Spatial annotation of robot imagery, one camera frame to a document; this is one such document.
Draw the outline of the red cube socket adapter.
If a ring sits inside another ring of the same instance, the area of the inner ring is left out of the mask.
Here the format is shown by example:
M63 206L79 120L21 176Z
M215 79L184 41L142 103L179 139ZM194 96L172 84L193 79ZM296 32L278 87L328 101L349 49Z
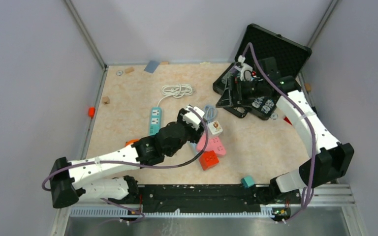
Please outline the red cube socket adapter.
M219 164L219 159L214 151L204 152L198 159L202 170L206 171Z

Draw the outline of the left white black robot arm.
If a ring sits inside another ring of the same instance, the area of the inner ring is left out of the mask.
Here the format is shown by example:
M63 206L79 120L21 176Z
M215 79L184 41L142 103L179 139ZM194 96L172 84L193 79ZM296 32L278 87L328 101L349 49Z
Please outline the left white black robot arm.
M206 133L204 114L202 109L188 105L179 111L176 121L119 150L78 161L58 158L41 187L51 193L53 208L96 199L133 203L138 197L136 180L110 176L131 170L168 169L161 165L165 157L172 157L188 142L197 144Z

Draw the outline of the pink triangular power strip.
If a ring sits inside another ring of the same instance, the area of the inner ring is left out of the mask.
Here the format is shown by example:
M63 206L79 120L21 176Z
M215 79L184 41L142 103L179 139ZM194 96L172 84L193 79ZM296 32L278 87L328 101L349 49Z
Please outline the pink triangular power strip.
M197 152L204 148L205 142L206 135L203 134L199 142L195 145ZM218 157L223 157L227 154L227 151L218 136L208 139L207 146L204 151L214 151Z

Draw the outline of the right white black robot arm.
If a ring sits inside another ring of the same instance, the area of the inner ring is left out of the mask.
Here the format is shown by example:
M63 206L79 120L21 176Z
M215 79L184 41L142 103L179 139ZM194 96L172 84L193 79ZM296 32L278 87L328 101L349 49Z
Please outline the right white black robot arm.
M293 76L282 76L275 58L259 60L252 67L240 57L214 82L213 89L221 95L216 104L234 112L243 108L267 120L279 108L301 138L309 160L296 170L271 179L269 197L283 202L293 190L314 189L343 177L351 163L354 148L341 143L320 121Z

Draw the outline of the white cube socket adapter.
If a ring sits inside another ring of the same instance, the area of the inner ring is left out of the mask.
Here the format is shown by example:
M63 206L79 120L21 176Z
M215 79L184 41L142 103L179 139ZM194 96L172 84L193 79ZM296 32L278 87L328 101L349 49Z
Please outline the white cube socket adapter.
M211 137L219 136L223 132L223 128L217 120L208 123L207 128Z

